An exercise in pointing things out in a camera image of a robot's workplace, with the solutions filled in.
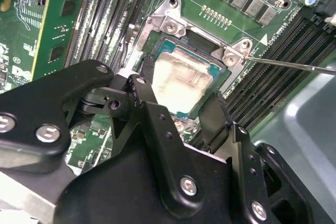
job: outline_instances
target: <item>silver screw head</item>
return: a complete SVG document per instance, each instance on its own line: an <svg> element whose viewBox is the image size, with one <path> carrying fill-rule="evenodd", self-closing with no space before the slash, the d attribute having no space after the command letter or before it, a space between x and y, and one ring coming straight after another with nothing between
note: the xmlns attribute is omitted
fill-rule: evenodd
<svg viewBox="0 0 336 224"><path fill-rule="evenodd" d="M234 66L237 63L236 56L227 55L223 57L223 63L229 67Z"/></svg>
<svg viewBox="0 0 336 224"><path fill-rule="evenodd" d="M141 84L145 84L146 83L146 81L143 78L141 78L141 77L137 77L136 80L138 82L140 82Z"/></svg>
<svg viewBox="0 0 336 224"><path fill-rule="evenodd" d="M15 127L15 120L8 115L0 115L0 133L6 133Z"/></svg>
<svg viewBox="0 0 336 224"><path fill-rule="evenodd" d="M239 130L240 130L243 134L247 134L246 129L244 129L244 128L241 127L241 126L239 126L238 128L239 128Z"/></svg>
<svg viewBox="0 0 336 224"><path fill-rule="evenodd" d="M273 150L272 147L268 146L267 150L271 153L271 154L275 154L275 151Z"/></svg>
<svg viewBox="0 0 336 224"><path fill-rule="evenodd" d="M184 191L185 194L187 194L189 196L196 195L197 186L192 179L190 179L188 177L183 177L181 179L180 185L181 185L182 191Z"/></svg>
<svg viewBox="0 0 336 224"><path fill-rule="evenodd" d="M53 125L43 125L37 129L35 135L41 142L53 143L59 139L61 133Z"/></svg>
<svg viewBox="0 0 336 224"><path fill-rule="evenodd" d="M251 207L252 207L253 213L259 220L267 219L266 211L264 210L261 204L259 204L256 201L253 201L251 204Z"/></svg>
<svg viewBox="0 0 336 224"><path fill-rule="evenodd" d="M107 68L103 65L97 66L97 69L98 69L98 71L100 71L102 73L107 73L108 72Z"/></svg>

